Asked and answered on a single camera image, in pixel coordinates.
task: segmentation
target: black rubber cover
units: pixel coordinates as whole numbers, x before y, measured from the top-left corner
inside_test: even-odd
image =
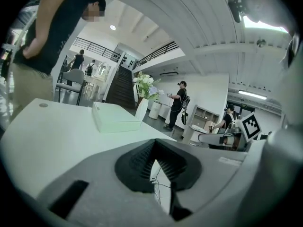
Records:
[[[175,183],[176,191],[191,188],[202,172],[201,163],[174,144],[173,141],[155,139],[130,150],[116,161],[118,179],[134,192],[154,192],[150,176],[157,160],[170,182]]]

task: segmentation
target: black t-shirt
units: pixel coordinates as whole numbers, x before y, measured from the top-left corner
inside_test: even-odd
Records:
[[[64,0],[53,17],[47,41],[41,52],[27,60],[22,51],[36,37],[36,21],[34,21],[28,29],[25,45],[16,53],[14,62],[27,65],[49,75],[87,5],[88,0]]]
[[[178,91],[177,95],[179,95],[180,98],[179,99],[174,99],[174,102],[172,103],[172,105],[174,107],[181,108],[182,107],[182,102],[183,102],[183,100],[185,99],[185,96],[186,96],[186,89],[180,89]]]
[[[222,128],[227,129],[229,124],[232,122],[232,117],[227,113],[224,118],[225,124],[222,126]]]
[[[84,57],[81,54],[75,55],[76,59],[71,67],[71,69],[79,69],[82,62],[84,62]]]

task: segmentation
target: white desk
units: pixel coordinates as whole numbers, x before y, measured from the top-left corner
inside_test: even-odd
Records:
[[[83,159],[154,138],[172,140],[145,123],[137,131],[101,134],[91,108],[35,99],[5,131],[0,149],[13,183],[36,198]]]
[[[101,78],[98,78],[98,77],[95,77],[95,76],[90,77],[90,76],[85,75],[84,80],[86,82],[89,82],[89,83],[93,84],[93,90],[92,90],[90,99],[93,99],[93,97],[96,93],[97,87],[102,88],[105,84],[104,81]]]

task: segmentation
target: chair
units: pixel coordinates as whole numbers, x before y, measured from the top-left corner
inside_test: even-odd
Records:
[[[75,87],[66,85],[66,84],[62,83],[63,79],[79,83],[79,84],[81,84],[81,88],[75,88]],[[56,87],[59,88],[58,102],[60,102],[60,92],[61,92],[61,88],[63,88],[63,89],[66,89],[66,90],[70,90],[72,92],[79,93],[77,103],[76,103],[76,105],[79,105],[82,90],[83,90],[84,86],[85,86],[85,80],[84,80],[83,71],[81,71],[80,69],[73,69],[70,72],[64,72],[63,75],[60,78],[60,83],[57,83],[57,85],[56,85]]]

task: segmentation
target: white box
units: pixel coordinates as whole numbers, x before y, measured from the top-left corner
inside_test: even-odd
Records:
[[[142,123],[135,116],[116,104],[94,102],[92,114],[101,133],[136,131]]]

